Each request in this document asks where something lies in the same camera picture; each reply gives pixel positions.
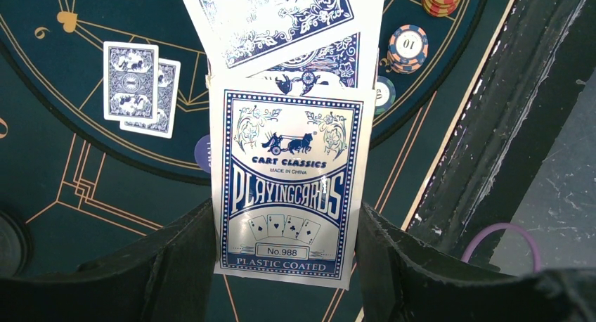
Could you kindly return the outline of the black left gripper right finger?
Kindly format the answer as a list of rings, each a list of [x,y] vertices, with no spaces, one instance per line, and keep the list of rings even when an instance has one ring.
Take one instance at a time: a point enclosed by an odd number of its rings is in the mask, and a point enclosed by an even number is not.
[[[594,321],[595,270],[514,277],[446,255],[369,205],[356,258],[366,321]]]

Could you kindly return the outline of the dealt card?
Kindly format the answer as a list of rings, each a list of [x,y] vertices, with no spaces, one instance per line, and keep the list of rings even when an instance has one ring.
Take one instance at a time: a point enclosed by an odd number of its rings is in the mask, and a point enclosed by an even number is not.
[[[151,123],[157,120],[159,48],[154,44],[103,43],[103,117]]]

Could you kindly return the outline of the blue small blind button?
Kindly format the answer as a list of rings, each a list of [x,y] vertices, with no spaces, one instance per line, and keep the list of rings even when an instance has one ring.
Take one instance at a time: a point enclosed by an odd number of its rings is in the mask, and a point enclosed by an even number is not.
[[[204,135],[195,144],[194,158],[198,167],[206,173],[211,173],[211,140],[210,135]]]

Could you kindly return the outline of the blue playing card deck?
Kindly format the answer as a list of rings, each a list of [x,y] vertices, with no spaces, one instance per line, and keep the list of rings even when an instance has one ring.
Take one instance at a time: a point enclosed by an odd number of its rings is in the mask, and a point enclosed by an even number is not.
[[[215,272],[348,289],[373,89],[209,81]]]

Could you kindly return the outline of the green poker chip stack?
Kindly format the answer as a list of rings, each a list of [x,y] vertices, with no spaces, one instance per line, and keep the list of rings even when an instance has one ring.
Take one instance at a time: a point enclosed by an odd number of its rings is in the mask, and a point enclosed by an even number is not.
[[[375,82],[376,100],[375,115],[381,115],[388,111],[396,100],[396,88],[394,83],[387,77],[379,75]]]

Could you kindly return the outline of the card sliding from deck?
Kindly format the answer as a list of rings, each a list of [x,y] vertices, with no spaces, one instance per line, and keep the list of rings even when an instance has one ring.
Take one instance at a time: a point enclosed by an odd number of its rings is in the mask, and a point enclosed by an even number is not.
[[[371,88],[382,0],[183,0],[210,76]]]

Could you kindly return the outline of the purple white poker chip stack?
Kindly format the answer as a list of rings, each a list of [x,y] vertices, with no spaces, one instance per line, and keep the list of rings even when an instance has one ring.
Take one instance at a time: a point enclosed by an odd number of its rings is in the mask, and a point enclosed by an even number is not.
[[[427,59],[429,40],[417,25],[403,25],[389,39],[387,59],[393,71],[411,74]]]

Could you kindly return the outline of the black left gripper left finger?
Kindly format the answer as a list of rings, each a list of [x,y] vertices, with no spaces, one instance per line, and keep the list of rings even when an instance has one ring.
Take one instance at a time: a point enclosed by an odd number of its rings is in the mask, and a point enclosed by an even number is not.
[[[212,202],[74,273],[1,279],[2,321],[203,321],[214,263]]]

